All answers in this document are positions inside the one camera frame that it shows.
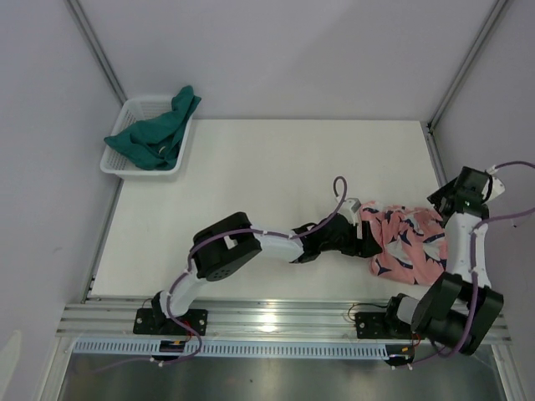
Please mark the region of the pink shark print shorts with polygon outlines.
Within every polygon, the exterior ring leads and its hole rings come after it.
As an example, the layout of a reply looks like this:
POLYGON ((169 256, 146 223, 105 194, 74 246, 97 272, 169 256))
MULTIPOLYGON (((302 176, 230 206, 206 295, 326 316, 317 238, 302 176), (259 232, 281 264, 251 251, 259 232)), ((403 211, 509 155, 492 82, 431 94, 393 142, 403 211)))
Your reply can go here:
POLYGON ((382 206, 359 209, 363 228, 379 247, 369 257, 370 272, 409 285, 430 286, 446 270, 448 250, 443 219, 425 207, 382 206))

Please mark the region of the green shorts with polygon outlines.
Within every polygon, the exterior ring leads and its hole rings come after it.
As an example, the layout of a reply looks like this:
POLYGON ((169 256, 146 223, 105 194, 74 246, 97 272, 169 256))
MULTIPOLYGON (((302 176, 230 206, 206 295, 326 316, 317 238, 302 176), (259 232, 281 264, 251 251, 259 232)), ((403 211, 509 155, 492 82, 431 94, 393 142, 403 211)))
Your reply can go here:
POLYGON ((176 166, 186 125, 201 102, 187 85, 171 100, 171 110, 135 122, 117 135, 104 138, 114 151, 142 170, 171 170, 176 166))

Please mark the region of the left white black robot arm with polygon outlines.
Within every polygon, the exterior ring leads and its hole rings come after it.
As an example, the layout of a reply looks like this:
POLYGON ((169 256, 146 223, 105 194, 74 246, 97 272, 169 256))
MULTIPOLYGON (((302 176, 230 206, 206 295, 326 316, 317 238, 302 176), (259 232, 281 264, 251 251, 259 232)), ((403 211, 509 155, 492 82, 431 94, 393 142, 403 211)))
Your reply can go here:
POLYGON ((379 254, 381 247, 370 223, 350 221, 339 213, 319 223, 276 232, 261 230, 246 213, 236 212, 194 236, 183 272, 169 290, 158 292, 151 300, 152 324, 164 334, 174 333, 201 287, 228 278, 257 256, 304 264, 327 251, 369 259, 379 254))

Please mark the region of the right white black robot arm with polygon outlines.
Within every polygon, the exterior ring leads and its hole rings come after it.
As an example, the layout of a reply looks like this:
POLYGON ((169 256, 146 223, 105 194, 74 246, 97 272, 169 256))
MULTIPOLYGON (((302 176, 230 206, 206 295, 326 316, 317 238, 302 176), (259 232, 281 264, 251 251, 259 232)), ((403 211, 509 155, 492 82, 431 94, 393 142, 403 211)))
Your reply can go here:
POLYGON ((446 221, 446 270, 420 299, 398 294, 382 316, 391 337, 418 334, 449 348, 447 357, 472 355, 503 307, 492 290, 485 260, 490 200, 495 180, 486 171, 463 167, 461 173, 428 197, 446 221))

